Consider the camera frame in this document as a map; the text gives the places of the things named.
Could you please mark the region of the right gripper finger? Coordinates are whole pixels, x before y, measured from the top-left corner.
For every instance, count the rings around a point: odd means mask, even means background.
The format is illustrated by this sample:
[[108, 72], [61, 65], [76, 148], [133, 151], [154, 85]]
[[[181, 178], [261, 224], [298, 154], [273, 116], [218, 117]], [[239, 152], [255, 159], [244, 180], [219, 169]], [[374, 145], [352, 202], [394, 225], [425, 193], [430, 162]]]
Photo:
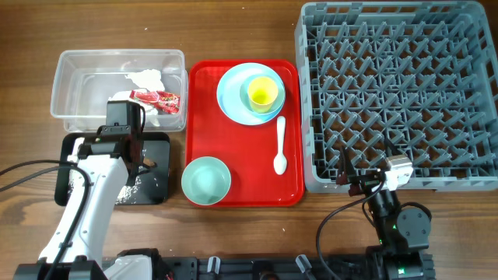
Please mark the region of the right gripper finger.
[[342, 179], [349, 179], [355, 176], [355, 169], [349, 158], [349, 148], [347, 146], [341, 147], [339, 175]]
[[400, 150], [393, 144], [389, 138], [384, 139], [385, 152], [387, 157], [400, 156]]

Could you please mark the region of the white paper napkin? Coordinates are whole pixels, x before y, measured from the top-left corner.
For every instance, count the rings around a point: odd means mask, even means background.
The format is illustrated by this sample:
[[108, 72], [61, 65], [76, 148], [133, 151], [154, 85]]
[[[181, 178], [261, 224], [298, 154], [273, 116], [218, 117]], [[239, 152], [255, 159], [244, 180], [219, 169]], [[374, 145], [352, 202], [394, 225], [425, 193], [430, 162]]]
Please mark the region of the white paper napkin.
[[109, 101], [131, 101], [134, 103], [140, 104], [146, 112], [146, 116], [142, 117], [142, 120], [145, 120], [147, 124], [151, 124], [155, 127], [159, 127], [160, 123], [157, 119], [159, 114], [158, 110], [151, 104], [144, 103], [142, 101], [135, 100], [131, 98], [131, 91], [120, 91], [115, 93], [112, 97], [109, 97]]

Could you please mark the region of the brown food stick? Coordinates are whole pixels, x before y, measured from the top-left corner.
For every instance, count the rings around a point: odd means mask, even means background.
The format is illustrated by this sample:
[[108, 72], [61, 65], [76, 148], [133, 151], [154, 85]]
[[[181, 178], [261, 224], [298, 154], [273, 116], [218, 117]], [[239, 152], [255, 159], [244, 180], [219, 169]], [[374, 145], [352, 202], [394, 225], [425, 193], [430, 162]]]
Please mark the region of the brown food stick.
[[147, 169], [150, 169], [150, 168], [156, 167], [156, 163], [155, 163], [154, 161], [152, 161], [151, 159], [148, 159], [148, 158], [144, 158], [144, 159], [143, 159], [142, 165], [143, 165], [145, 168], [147, 168]]

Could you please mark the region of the red snack wrapper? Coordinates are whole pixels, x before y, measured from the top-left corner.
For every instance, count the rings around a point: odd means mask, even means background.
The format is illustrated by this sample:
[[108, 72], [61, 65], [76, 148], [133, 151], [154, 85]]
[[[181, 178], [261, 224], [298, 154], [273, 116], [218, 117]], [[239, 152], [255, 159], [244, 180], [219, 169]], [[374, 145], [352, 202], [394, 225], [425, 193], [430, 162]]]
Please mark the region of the red snack wrapper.
[[166, 114], [176, 114], [180, 110], [181, 98], [169, 92], [132, 90], [130, 97]]

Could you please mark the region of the white plastic spoon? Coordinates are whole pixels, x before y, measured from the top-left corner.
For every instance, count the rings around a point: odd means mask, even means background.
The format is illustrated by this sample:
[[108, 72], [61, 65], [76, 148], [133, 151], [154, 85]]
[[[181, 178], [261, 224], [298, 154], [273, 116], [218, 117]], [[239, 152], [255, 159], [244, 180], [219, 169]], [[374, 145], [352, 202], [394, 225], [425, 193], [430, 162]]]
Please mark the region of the white plastic spoon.
[[287, 159], [284, 155], [284, 141], [286, 133], [286, 119], [283, 116], [277, 118], [277, 154], [273, 160], [274, 171], [277, 175], [283, 175], [287, 167]]

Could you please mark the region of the light blue shallow bowl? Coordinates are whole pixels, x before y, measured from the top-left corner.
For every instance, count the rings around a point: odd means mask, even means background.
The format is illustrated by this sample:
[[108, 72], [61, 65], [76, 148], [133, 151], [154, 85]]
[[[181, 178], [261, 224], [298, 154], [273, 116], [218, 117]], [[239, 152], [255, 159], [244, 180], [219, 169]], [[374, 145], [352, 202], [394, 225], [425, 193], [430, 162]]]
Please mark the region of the light blue shallow bowl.
[[[270, 77], [270, 78], [274, 79], [277, 83], [278, 88], [279, 88], [279, 95], [278, 95], [276, 101], [273, 103], [271, 110], [267, 113], [264, 113], [264, 114], [259, 114], [259, 113], [256, 113], [252, 110], [252, 108], [250, 106], [248, 94], [247, 94], [247, 88], [248, 88], [250, 81], [258, 76], [266, 76], [266, 77]], [[259, 119], [262, 119], [262, 120], [269, 120], [269, 119], [273, 118], [282, 109], [283, 104], [285, 103], [285, 98], [286, 98], [286, 94], [285, 94], [285, 87], [284, 87], [283, 83], [280, 80], [275, 79], [274, 77], [271, 77], [269, 75], [253, 75], [253, 76], [249, 77], [248, 79], [246, 79], [240, 88], [240, 99], [241, 99], [243, 105], [249, 110], [249, 112], [253, 116], [258, 117]]]

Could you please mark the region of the green bowl with food scraps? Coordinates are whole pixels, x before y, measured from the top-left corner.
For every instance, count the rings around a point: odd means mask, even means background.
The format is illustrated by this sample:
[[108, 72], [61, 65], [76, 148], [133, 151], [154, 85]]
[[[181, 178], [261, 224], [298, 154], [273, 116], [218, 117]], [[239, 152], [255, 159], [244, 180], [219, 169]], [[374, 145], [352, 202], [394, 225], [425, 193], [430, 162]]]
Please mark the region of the green bowl with food scraps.
[[191, 161], [184, 168], [181, 188], [186, 198], [196, 205], [209, 206], [222, 201], [231, 187], [227, 165], [211, 156]]

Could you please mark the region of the yellow plastic cup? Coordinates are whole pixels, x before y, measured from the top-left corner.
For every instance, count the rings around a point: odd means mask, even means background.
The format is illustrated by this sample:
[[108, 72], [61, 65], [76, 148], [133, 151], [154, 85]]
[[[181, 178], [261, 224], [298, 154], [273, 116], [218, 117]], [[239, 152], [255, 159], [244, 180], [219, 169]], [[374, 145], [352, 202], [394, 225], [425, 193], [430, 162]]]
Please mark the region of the yellow plastic cup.
[[250, 81], [247, 94], [252, 110], [264, 114], [271, 110], [279, 95], [279, 88], [274, 79], [258, 76]]

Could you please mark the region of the light blue plate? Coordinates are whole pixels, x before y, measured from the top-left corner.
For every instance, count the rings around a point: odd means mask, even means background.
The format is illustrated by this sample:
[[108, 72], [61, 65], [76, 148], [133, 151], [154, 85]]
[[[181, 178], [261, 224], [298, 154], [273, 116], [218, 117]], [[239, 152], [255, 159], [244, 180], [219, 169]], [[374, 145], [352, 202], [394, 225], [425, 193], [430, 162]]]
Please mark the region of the light blue plate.
[[230, 120], [238, 124], [249, 126], [264, 124], [276, 117], [281, 111], [269, 120], [262, 120], [253, 116], [243, 105], [240, 99], [240, 88], [243, 82], [253, 75], [269, 75], [283, 83], [279, 75], [268, 66], [250, 62], [230, 68], [219, 80], [217, 86], [216, 98], [220, 109]]

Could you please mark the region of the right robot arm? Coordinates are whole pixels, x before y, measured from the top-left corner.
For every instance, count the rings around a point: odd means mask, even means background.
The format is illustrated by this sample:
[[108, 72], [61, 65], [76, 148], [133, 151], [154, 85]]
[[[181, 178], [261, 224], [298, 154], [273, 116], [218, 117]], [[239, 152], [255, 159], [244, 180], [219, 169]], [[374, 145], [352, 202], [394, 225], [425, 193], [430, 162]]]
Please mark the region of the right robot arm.
[[386, 167], [358, 174], [341, 147], [336, 184], [349, 185], [349, 195], [363, 195], [362, 206], [369, 208], [368, 219], [376, 230], [379, 245], [369, 247], [372, 276], [378, 279], [434, 279], [429, 247], [432, 214], [416, 202], [402, 204], [396, 190], [412, 177], [412, 161], [386, 140]]

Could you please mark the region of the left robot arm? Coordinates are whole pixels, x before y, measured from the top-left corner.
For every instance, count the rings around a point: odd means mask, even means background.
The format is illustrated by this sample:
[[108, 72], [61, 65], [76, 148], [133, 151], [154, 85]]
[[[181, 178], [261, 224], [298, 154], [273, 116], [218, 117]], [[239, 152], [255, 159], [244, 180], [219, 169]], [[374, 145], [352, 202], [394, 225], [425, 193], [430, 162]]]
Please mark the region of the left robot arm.
[[103, 243], [117, 196], [134, 183], [142, 164], [144, 109], [130, 101], [110, 101], [105, 125], [79, 146], [82, 186], [68, 193], [55, 234], [34, 264], [21, 264], [16, 279], [104, 279]]

